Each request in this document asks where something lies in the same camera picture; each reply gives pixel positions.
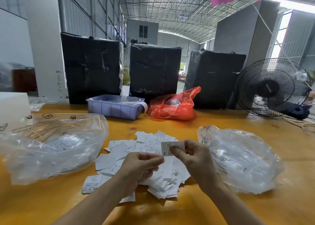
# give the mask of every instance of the right hand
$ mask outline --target right hand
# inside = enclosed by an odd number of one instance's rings
[[[186,153],[176,146],[171,147],[170,151],[187,167],[200,189],[207,193],[211,188],[220,186],[222,182],[215,171],[209,148],[192,139],[184,142]]]

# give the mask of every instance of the hand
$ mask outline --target hand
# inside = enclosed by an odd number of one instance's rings
[[[126,185],[123,189],[124,197],[131,195],[140,182],[152,177],[153,171],[158,171],[162,163],[164,163],[164,158],[159,154],[129,153],[115,175],[121,179],[121,183]]]
[[[204,193],[209,192],[211,187],[222,183],[215,171],[211,153],[206,145],[187,139],[185,140],[185,150],[187,154],[176,146],[170,148],[171,153],[183,162]]]

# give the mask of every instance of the blue plastic bin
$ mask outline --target blue plastic bin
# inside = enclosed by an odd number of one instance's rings
[[[116,117],[126,120],[135,120],[144,110],[143,105],[137,104],[129,106],[118,104],[104,100],[121,99],[121,96],[115,95],[101,95],[87,99],[89,113],[96,113],[104,116]]]

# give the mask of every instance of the tabletop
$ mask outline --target tabletop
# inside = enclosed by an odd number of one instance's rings
[[[200,126],[234,128],[260,136],[283,160],[285,171],[278,186],[261,195],[238,196],[268,225],[309,225],[315,221],[315,133],[303,131],[279,118],[248,116],[241,110],[196,111],[188,122],[153,119],[141,114],[135,121],[107,118],[110,140],[136,139],[136,131],[158,130],[178,140],[198,140]],[[86,105],[45,105],[38,113],[87,113]],[[87,195],[81,194],[87,176],[96,175],[95,166],[22,186],[10,185],[10,175],[0,163],[0,224],[50,224]],[[226,224],[212,201],[192,178],[180,186],[178,198],[157,199],[138,186],[136,202],[117,206],[104,222],[106,225],[142,224]]]

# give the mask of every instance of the electric fan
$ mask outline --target electric fan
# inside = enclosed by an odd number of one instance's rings
[[[245,68],[238,77],[234,94],[240,106],[258,116],[288,115],[305,119],[309,108],[302,106],[309,94],[310,79],[298,64],[271,58]]]

